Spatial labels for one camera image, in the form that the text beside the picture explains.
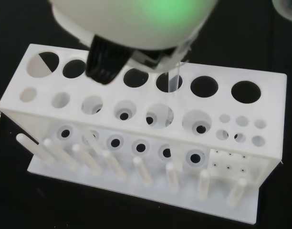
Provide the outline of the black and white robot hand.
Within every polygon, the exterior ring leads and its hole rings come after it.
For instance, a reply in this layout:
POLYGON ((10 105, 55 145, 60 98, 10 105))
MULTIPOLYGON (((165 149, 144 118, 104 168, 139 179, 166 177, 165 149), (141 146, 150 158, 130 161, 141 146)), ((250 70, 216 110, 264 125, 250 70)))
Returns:
POLYGON ((175 68, 216 0, 52 0, 58 24, 89 49, 85 73, 107 85, 125 66, 148 73, 175 68))

